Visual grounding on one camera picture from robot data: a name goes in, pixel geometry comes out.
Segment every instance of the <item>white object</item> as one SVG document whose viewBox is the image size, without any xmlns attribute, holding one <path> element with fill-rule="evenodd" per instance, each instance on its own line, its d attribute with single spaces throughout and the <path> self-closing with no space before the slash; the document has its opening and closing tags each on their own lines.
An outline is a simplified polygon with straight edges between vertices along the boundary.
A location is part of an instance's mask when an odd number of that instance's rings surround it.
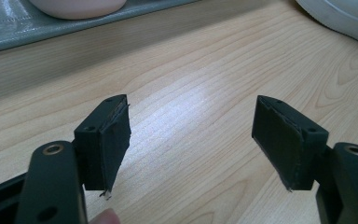
<svg viewBox="0 0 358 224">
<path fill-rule="evenodd" d="M 358 0 L 296 0 L 315 20 L 358 40 Z"/>
<path fill-rule="evenodd" d="M 80 20 L 104 16 L 121 9 L 126 0 L 30 0 L 52 17 Z"/>
</svg>

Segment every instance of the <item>light wood surface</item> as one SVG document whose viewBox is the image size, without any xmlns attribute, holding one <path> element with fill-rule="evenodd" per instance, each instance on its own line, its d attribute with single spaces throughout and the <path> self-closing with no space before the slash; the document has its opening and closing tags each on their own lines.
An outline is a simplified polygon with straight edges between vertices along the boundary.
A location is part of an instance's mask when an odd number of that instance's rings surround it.
<svg viewBox="0 0 358 224">
<path fill-rule="evenodd" d="M 251 137 L 258 94 L 358 144 L 358 42 L 296 2 L 200 1 L 0 52 L 0 183 L 33 150 L 71 141 L 102 99 L 126 93 L 131 146 L 113 198 L 122 223 L 318 223 Z"/>
</svg>

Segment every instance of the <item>tabletop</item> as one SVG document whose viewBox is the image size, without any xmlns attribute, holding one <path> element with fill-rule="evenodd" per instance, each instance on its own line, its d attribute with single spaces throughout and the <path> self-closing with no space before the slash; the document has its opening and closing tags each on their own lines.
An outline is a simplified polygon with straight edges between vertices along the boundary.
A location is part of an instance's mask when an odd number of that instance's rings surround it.
<svg viewBox="0 0 358 224">
<path fill-rule="evenodd" d="M 0 51 L 0 183 L 39 146 L 74 138 L 101 100 L 127 94 L 131 145 L 113 197 L 122 223 L 318 223 L 251 137 L 257 95 L 358 144 L 358 42 L 294 0 L 204 0 Z"/>
</svg>

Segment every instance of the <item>gray tray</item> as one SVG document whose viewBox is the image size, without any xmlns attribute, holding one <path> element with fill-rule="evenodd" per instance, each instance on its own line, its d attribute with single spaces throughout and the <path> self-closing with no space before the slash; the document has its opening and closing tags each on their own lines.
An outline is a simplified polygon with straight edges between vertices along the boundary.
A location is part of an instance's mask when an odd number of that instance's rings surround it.
<svg viewBox="0 0 358 224">
<path fill-rule="evenodd" d="M 38 10 L 28 0 L 0 0 L 0 50 L 120 21 L 197 0 L 128 0 L 119 11 L 97 19 L 60 20 Z"/>
</svg>

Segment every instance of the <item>pink object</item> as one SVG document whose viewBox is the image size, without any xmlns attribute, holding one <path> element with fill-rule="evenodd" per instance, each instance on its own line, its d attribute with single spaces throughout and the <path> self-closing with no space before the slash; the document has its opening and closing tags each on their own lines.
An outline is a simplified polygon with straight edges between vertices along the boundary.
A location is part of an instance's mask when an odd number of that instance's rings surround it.
<svg viewBox="0 0 358 224">
<path fill-rule="evenodd" d="M 52 17 L 80 20 L 104 16 L 121 9 L 127 0 L 30 0 Z"/>
</svg>

